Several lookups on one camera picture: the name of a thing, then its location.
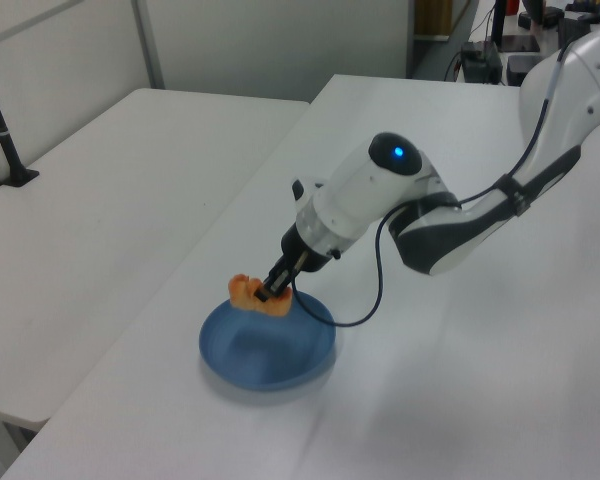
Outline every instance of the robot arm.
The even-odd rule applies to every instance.
[[[453,268],[521,215],[577,163],[580,145],[600,125],[600,31],[576,42],[564,59],[558,56],[533,69],[520,92],[520,119],[532,149],[467,210],[424,153],[391,133],[357,148],[328,182],[294,182],[296,222],[257,296],[278,296],[298,272],[340,258],[387,214],[404,264],[430,275]],[[543,98],[547,91],[554,93]],[[539,117],[544,122],[534,132],[530,125]]]

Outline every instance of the white wall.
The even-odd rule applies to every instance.
[[[165,87],[312,101],[335,73],[404,78],[413,0],[142,0]]]
[[[0,107],[25,165],[148,85],[130,0],[84,0],[0,42]]]

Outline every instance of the orange toy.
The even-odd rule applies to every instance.
[[[291,308],[293,293],[287,287],[282,295],[273,297],[266,302],[254,296],[260,288],[262,281],[258,278],[249,278],[247,275],[238,274],[229,280],[229,300],[231,306],[242,310],[255,310],[274,317],[284,317]]]

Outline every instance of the white tabletop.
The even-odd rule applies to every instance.
[[[523,151],[501,115],[518,91],[332,79],[4,479],[600,479],[600,128],[565,179],[455,270],[412,272],[386,236],[385,300],[338,331],[319,379],[247,392],[198,353],[230,276],[277,259],[294,175],[328,175],[391,130],[474,193]],[[338,320],[373,303],[372,237],[298,281]]]
[[[558,7],[564,10],[568,3],[571,2],[568,0],[549,0],[547,5]],[[487,34],[489,37],[491,36],[491,31],[493,28],[493,15],[491,16],[491,21],[489,23],[487,23],[486,20],[484,23],[482,23],[482,21],[488,16],[489,11],[493,8],[493,6],[494,0],[479,1],[476,15],[473,19],[473,25],[471,26],[472,33],[469,36],[469,42],[482,42],[485,39],[485,34]],[[524,12],[525,10],[526,8],[524,4],[520,2],[520,8],[518,11]],[[576,19],[580,15],[582,15],[582,13],[565,12],[566,18]],[[596,30],[600,28],[600,25],[592,25],[591,28],[592,30]],[[500,53],[500,60],[502,61],[502,81],[506,85],[508,85],[507,62],[509,61],[509,57],[511,55],[540,55],[546,58],[559,49],[557,27],[543,29],[534,24],[531,30],[526,30],[518,26],[518,15],[509,15],[505,17],[502,32],[504,35],[533,35],[538,41],[538,46],[540,47],[540,52]],[[462,69],[459,72],[457,81],[464,81],[464,72]]]
[[[37,429],[307,105],[139,90],[0,188],[0,418]]]

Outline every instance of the blue bowl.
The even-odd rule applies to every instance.
[[[315,313],[332,320],[318,300],[300,293]],[[280,390],[307,382],[324,371],[335,328],[318,322],[293,301],[284,317],[220,304],[200,330],[200,354],[217,375],[249,390]]]

